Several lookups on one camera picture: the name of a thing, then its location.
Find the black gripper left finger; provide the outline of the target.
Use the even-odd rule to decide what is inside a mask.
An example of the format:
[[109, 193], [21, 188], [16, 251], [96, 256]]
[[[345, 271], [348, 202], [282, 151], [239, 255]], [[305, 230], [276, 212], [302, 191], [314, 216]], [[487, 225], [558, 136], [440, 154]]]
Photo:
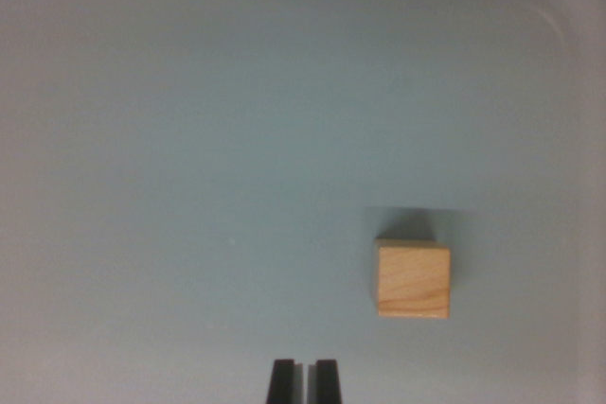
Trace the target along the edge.
[[303, 365], [293, 359], [274, 361], [266, 404], [302, 404]]

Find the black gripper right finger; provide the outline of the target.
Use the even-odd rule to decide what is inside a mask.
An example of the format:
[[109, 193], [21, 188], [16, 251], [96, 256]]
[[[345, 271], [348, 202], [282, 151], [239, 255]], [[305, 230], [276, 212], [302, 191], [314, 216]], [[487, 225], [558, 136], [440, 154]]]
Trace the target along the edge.
[[308, 367], [308, 404], [342, 404], [337, 360], [317, 360]]

